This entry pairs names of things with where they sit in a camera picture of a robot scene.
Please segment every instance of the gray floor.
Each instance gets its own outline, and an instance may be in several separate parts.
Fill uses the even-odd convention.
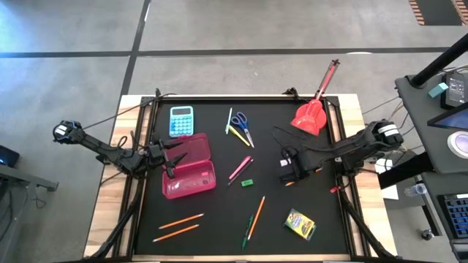
[[[3,0],[0,52],[131,50],[143,0]],[[151,3],[141,50],[216,48],[440,47],[465,27],[419,26],[405,0],[159,0]],[[129,94],[155,88],[178,94],[313,93],[332,58],[342,62],[328,93],[357,93],[367,110],[394,96],[393,80],[416,73],[437,53],[139,58]],[[18,151],[18,167],[60,181],[28,208],[15,262],[56,262],[82,255],[102,166],[79,146],[52,142],[62,119],[93,123],[116,111],[129,59],[1,58],[0,144]],[[468,56],[457,64],[468,63]],[[364,116],[388,118],[397,101]],[[405,111],[393,118],[401,123]],[[90,129],[108,141],[113,123]],[[407,121],[403,131],[411,128]],[[405,145],[420,145],[415,132]],[[406,259],[453,262],[446,237],[426,242],[419,208],[389,211]]]

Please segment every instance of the calculator display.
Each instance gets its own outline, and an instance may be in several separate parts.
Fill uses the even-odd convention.
[[[173,115],[184,115],[184,114],[190,114],[190,109],[174,109],[173,110]]]

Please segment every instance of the orange pencil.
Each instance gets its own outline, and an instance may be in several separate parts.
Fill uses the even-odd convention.
[[[260,215],[260,211],[262,210],[263,202],[265,201],[265,196],[263,196],[262,201],[260,202],[260,206],[258,207],[257,210],[257,215],[255,215],[254,223],[252,224],[252,227],[250,228],[250,233],[249,237],[247,240],[250,240],[250,236],[252,236],[252,233],[254,232],[255,224],[257,223],[258,216]]]
[[[169,227],[169,226],[175,226],[176,224],[180,224],[180,223],[183,223],[183,222],[187,222],[187,221],[190,221],[192,219],[196,219],[196,218],[199,218],[201,216],[205,215],[204,213],[201,213],[199,215],[196,215],[196,216],[190,216],[189,218],[185,218],[185,219],[182,219],[182,220],[179,220],[179,221],[176,221],[176,222],[173,222],[173,223],[170,223],[170,224],[165,224],[164,226],[160,226],[159,229],[164,229],[166,227]]]
[[[170,234],[168,234],[168,235],[165,235],[165,236],[162,236],[162,237],[158,237],[157,239],[154,239],[154,240],[153,240],[153,243],[156,242],[156,241],[160,241],[160,240],[163,240],[163,239],[166,239],[166,238],[169,238],[169,237],[178,235],[178,234],[183,233],[183,232],[185,232],[185,231],[189,231],[189,230],[194,229],[195,227],[198,227],[198,226],[199,226],[199,225],[196,224],[196,225],[193,225],[193,226],[189,226],[189,227],[187,227],[187,228],[185,228],[185,229],[181,229],[181,230],[179,230],[179,231],[175,231],[174,233],[170,233]]]

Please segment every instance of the computer monitor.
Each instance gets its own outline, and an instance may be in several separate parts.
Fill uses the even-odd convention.
[[[427,125],[468,131],[468,102],[427,121]]]

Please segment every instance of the pink marker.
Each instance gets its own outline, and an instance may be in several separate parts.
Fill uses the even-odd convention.
[[[233,179],[233,177],[242,169],[242,167],[244,167],[244,165],[246,165],[246,163],[251,159],[252,157],[251,156],[247,156],[242,162],[241,162],[241,165],[239,165],[239,167],[237,167],[237,169],[232,173],[232,175],[229,177],[229,180]]]

